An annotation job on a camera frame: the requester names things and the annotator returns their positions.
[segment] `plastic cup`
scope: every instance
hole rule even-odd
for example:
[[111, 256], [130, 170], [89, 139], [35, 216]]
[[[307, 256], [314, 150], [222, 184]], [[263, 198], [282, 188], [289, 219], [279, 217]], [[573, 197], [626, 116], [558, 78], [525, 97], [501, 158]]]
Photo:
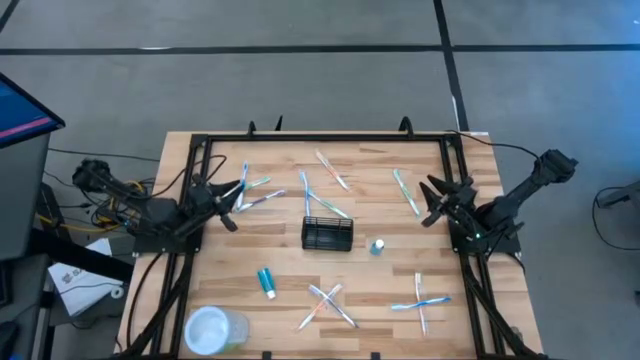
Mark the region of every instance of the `plastic cup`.
[[196, 310], [184, 328], [184, 340], [198, 355], [227, 352], [247, 342], [249, 320], [235, 311], [215, 306]]

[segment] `white paper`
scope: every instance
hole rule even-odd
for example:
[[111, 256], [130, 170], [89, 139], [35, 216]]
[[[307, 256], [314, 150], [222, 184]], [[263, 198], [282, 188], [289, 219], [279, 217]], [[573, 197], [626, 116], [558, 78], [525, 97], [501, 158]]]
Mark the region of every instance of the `white paper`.
[[[111, 245], [109, 240], [102, 238], [87, 245], [87, 249], [97, 251], [104, 255], [111, 256]], [[59, 293], [63, 293], [76, 286], [91, 286], [102, 283], [117, 284], [114, 285], [101, 285], [96, 287], [81, 287], [73, 289], [67, 293], [61, 295], [62, 302], [67, 308], [69, 316], [76, 316], [84, 310], [91, 307], [91, 305], [98, 302], [105, 295], [111, 292], [111, 289], [122, 285], [122, 281], [114, 280], [102, 275], [96, 275], [88, 271], [78, 269], [66, 264], [55, 264], [49, 267], [49, 274], [53, 279], [56, 288]]]

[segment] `gray floor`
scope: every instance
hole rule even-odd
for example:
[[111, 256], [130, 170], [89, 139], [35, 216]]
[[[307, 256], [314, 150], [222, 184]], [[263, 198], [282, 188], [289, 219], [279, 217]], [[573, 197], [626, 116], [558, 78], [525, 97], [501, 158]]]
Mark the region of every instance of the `gray floor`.
[[[444, 0], [454, 45], [640, 43], [637, 1]], [[21, 0], [0, 48], [438, 44], [431, 1]], [[640, 252], [593, 231], [595, 192], [640, 177], [640, 52], [457, 53], [471, 130], [580, 165], [521, 211], [527, 281], [545, 351], [567, 359], [640, 353]], [[159, 157], [169, 130], [455, 128], [441, 53], [2, 56], [0, 69], [67, 120], [52, 146]], [[497, 150], [506, 189], [531, 159]], [[66, 181], [81, 157], [50, 153]], [[110, 160], [123, 178], [155, 165]], [[76, 191], [50, 179], [61, 203]], [[640, 247], [627, 206], [602, 211], [606, 237]], [[84, 216], [69, 210], [70, 216]], [[117, 321], [60, 331], [56, 358], [105, 356]]]

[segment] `computer screen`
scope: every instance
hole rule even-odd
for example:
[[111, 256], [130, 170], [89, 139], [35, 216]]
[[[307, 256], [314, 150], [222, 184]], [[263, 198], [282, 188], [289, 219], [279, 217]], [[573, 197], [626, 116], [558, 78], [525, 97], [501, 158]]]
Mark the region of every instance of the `computer screen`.
[[64, 127], [64, 121], [0, 73], [0, 148]]

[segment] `wooden board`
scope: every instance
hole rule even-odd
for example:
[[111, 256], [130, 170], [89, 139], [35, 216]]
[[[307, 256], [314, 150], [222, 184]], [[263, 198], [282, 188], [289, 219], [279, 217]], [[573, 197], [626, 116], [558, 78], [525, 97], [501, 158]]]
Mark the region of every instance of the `wooden board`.
[[[191, 133], [169, 133], [158, 171], [156, 191], [184, 167]], [[471, 140], [464, 141], [470, 174], [479, 190], [478, 202], [502, 193], [493, 150]], [[315, 158], [320, 148], [351, 186], [346, 192]], [[234, 351], [216, 357], [258, 358], [262, 351], [274, 358], [475, 358], [468, 310], [457, 255], [450, 249], [444, 219], [425, 229], [420, 220], [426, 203], [418, 182], [427, 174], [443, 177], [438, 145], [427, 142], [221, 142], [216, 154], [228, 156], [214, 182], [238, 179], [244, 160], [249, 162], [248, 181], [270, 176], [271, 182], [246, 193], [246, 201], [285, 189], [287, 194], [268, 200], [244, 213], [234, 214], [239, 230], [229, 233], [219, 220], [209, 221], [200, 253], [195, 258], [187, 314], [205, 305], [239, 311], [250, 322], [249, 341]], [[423, 216], [416, 218], [392, 176], [398, 168], [414, 195]], [[349, 253], [304, 251], [300, 246], [304, 216], [303, 187], [298, 171], [304, 169], [313, 190], [335, 203], [355, 220], [353, 250]], [[180, 186], [165, 196], [177, 197]], [[334, 217], [312, 201], [313, 216]], [[369, 254], [370, 243], [385, 240], [380, 257]], [[131, 289], [138, 286], [153, 256], [136, 262]], [[158, 261], [144, 284], [133, 320], [133, 338], [156, 311], [166, 256]], [[256, 271], [270, 268], [277, 298], [267, 300]], [[525, 343], [542, 351], [524, 275], [513, 260], [495, 255], [490, 272], [499, 309], [518, 327]], [[392, 312], [391, 303], [415, 300], [413, 276], [423, 274], [427, 297], [449, 295], [449, 304], [425, 308], [429, 335], [423, 338], [417, 311]], [[318, 303], [307, 291], [315, 284], [329, 291], [344, 285], [337, 302], [361, 329], [352, 329], [327, 310], [304, 330], [294, 329]], [[125, 308], [119, 340], [125, 331], [131, 297]], [[488, 322], [482, 313], [486, 338]], [[168, 350], [173, 314], [168, 317], [162, 348]], [[492, 346], [485, 339], [487, 349]], [[180, 356], [196, 357], [182, 342]]]

